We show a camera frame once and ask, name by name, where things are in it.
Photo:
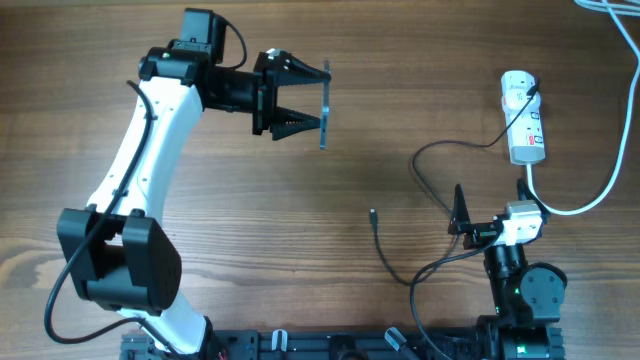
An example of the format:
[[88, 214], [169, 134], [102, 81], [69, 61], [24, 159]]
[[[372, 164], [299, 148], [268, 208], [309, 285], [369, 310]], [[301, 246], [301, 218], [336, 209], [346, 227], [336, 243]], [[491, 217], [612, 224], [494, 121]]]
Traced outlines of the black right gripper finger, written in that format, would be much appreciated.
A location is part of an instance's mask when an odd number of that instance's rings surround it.
[[462, 225], [469, 224], [470, 217], [467, 209], [467, 203], [461, 184], [457, 184], [454, 189], [454, 204], [451, 211], [450, 224]]
[[519, 178], [516, 182], [517, 194], [518, 198], [521, 201], [531, 200], [536, 203], [538, 208], [541, 211], [541, 217], [543, 219], [549, 219], [551, 217], [551, 213], [548, 208], [542, 204], [542, 202], [533, 194], [533, 192], [529, 189], [526, 181], [523, 178]]

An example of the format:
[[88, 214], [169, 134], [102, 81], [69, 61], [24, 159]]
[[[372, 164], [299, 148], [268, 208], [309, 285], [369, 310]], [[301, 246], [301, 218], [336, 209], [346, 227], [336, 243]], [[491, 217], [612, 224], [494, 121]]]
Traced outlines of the smartphone with blue screen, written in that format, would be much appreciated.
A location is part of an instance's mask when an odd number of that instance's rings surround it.
[[322, 108], [321, 108], [321, 117], [320, 117], [320, 149], [325, 150], [327, 144], [327, 132], [328, 132], [328, 121], [330, 115], [330, 82], [331, 80], [325, 80], [323, 82], [323, 93], [322, 93]]

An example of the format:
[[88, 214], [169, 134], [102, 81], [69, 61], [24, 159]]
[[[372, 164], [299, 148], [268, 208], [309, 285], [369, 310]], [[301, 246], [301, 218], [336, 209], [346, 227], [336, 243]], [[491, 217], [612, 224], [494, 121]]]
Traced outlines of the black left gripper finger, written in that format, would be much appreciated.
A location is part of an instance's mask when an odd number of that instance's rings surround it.
[[281, 53], [274, 59], [274, 82], [278, 87], [329, 83], [327, 71], [307, 65], [290, 53]]
[[270, 132], [273, 141], [279, 141], [297, 133], [318, 129], [320, 119], [309, 114], [277, 107], [271, 118]]

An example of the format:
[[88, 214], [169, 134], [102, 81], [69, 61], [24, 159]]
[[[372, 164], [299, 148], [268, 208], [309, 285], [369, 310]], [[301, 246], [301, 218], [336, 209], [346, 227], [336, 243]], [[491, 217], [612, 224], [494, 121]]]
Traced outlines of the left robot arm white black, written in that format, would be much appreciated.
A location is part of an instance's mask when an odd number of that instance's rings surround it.
[[175, 166], [207, 109], [248, 113], [253, 133], [274, 140], [324, 130], [325, 117], [280, 107], [277, 92], [330, 80], [328, 69], [281, 49], [262, 52], [250, 72], [221, 66], [204, 44], [150, 50], [133, 86], [134, 115], [106, 177], [85, 208], [66, 209], [58, 220], [61, 278], [122, 323], [139, 324], [163, 357], [226, 358], [210, 320], [180, 292], [182, 261], [162, 228]]

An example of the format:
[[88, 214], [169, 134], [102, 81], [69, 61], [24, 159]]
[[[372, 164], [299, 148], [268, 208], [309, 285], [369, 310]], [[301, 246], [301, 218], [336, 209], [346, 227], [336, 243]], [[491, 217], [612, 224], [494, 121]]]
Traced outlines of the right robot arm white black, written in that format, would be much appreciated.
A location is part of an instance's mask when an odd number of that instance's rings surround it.
[[495, 314], [477, 319], [482, 359], [564, 359], [560, 308], [566, 274], [549, 263], [529, 263], [524, 246], [542, 236], [549, 210], [517, 181], [518, 199], [489, 222], [474, 223], [463, 188], [456, 185], [448, 233], [462, 235], [466, 250], [484, 254]]

